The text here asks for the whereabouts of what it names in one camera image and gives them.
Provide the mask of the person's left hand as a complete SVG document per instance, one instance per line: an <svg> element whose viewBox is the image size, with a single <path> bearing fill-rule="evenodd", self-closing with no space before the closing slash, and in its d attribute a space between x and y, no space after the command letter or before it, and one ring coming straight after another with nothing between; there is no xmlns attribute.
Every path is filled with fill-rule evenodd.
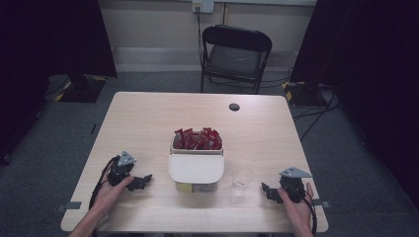
<svg viewBox="0 0 419 237"><path fill-rule="evenodd" d="M116 186L112 186L108 181L108 171L106 171L105 177L100 182L101 186L91 210L98 213L100 216L106 215L116 204L126 186L133 180L134 176L128 176Z"/></svg>

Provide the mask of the person's right hand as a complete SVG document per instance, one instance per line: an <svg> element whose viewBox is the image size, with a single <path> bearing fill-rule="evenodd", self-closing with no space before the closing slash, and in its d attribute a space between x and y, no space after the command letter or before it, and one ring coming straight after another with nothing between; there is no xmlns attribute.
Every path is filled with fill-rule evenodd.
<svg viewBox="0 0 419 237"><path fill-rule="evenodd" d="M278 188L278 193L283 200L283 204L285 206L285 210L292 228L304 226L311 229L311 211L308 205L304 201L300 203L292 202L287 192L282 188Z"/></svg>

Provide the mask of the black curtain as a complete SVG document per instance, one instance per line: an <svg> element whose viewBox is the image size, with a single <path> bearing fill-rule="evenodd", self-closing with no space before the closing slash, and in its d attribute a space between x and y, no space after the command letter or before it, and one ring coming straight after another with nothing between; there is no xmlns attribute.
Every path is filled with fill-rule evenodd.
<svg viewBox="0 0 419 237"><path fill-rule="evenodd" d="M70 74L117 76L99 0L0 0L0 165Z"/></svg>
<svg viewBox="0 0 419 237"><path fill-rule="evenodd" d="M324 83L419 209L419 0L316 0L293 67Z"/></svg>

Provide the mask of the black folding chair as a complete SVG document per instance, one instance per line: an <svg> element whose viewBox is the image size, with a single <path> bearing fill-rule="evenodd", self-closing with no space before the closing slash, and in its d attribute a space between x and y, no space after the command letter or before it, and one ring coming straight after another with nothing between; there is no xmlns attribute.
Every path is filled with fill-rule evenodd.
<svg viewBox="0 0 419 237"><path fill-rule="evenodd" d="M201 91L205 78L250 83L259 93L273 43L256 30L213 25L202 32Z"/></svg>

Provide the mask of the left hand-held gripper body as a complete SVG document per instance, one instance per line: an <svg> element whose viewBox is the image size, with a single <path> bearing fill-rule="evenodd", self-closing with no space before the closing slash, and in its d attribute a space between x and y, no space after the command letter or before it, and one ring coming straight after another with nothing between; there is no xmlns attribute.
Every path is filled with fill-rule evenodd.
<svg viewBox="0 0 419 237"><path fill-rule="evenodd" d="M119 184L124 178L129 176L129 172L133 168L135 162L136 159L126 151L123 151L121 155L114 157L108 172L108 182L113 187Z"/></svg>

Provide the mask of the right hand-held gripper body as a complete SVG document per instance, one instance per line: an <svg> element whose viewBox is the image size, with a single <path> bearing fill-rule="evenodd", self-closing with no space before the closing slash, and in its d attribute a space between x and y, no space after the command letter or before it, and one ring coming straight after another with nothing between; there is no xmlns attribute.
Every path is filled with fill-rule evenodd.
<svg viewBox="0 0 419 237"><path fill-rule="evenodd" d="M298 203L305 197L303 178L311 178L312 175L297 167L289 167L280 172L279 182L281 187L288 193L292 202Z"/></svg>

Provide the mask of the white box lid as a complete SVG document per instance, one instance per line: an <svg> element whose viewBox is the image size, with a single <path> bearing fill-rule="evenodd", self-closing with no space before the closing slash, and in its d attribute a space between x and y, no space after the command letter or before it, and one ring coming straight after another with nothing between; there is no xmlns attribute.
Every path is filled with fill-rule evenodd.
<svg viewBox="0 0 419 237"><path fill-rule="evenodd" d="M211 184L224 171L222 155L173 154L169 156L169 175L177 183Z"/></svg>

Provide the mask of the white wall socket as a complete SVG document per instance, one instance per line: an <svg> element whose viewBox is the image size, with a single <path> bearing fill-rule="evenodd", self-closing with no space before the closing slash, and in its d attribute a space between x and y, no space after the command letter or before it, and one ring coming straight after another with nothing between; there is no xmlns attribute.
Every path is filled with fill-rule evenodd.
<svg viewBox="0 0 419 237"><path fill-rule="evenodd" d="M214 12L213 0L193 0L192 11L194 13L212 14Z"/></svg>

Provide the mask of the clear storage box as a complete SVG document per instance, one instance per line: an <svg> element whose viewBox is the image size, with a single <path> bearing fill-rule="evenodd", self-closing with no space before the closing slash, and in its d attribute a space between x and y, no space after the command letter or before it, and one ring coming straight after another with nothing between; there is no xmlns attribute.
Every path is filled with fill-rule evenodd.
<svg viewBox="0 0 419 237"><path fill-rule="evenodd" d="M174 131L169 156L169 175L179 191L210 193L223 175L222 139L216 130L180 128Z"/></svg>

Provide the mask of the pile of red packets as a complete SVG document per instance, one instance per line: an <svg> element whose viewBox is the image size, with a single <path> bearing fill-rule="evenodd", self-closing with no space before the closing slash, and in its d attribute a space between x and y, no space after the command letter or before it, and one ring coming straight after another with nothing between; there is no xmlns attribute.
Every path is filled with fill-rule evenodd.
<svg viewBox="0 0 419 237"><path fill-rule="evenodd" d="M174 131L172 147L184 150L220 150L222 139L211 127L203 127L200 131L180 128Z"/></svg>

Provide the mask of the clear plastic cup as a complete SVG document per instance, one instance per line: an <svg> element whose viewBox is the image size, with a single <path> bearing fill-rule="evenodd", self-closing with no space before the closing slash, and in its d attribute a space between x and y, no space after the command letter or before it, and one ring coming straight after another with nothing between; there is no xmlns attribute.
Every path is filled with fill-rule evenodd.
<svg viewBox="0 0 419 237"><path fill-rule="evenodd" d="M236 196L243 196L254 183L254 171L247 166L239 166L232 173L232 192Z"/></svg>

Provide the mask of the black stand base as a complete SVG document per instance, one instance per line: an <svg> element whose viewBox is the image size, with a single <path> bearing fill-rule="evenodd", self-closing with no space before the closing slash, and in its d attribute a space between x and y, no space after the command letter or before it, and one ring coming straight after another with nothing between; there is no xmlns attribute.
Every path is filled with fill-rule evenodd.
<svg viewBox="0 0 419 237"><path fill-rule="evenodd" d="M318 88L311 88L305 82L285 82L282 84L286 99L294 107L325 107L327 105Z"/></svg>
<svg viewBox="0 0 419 237"><path fill-rule="evenodd" d="M94 104L107 80L103 77L70 74L70 81L56 96L57 102Z"/></svg>

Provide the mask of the pile of grey packets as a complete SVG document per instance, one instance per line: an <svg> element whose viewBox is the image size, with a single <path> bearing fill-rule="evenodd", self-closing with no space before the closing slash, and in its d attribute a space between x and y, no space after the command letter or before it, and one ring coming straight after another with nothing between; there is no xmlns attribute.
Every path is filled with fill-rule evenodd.
<svg viewBox="0 0 419 237"><path fill-rule="evenodd" d="M193 192L194 193L211 193L217 190L218 184L211 183L211 184L193 184Z"/></svg>

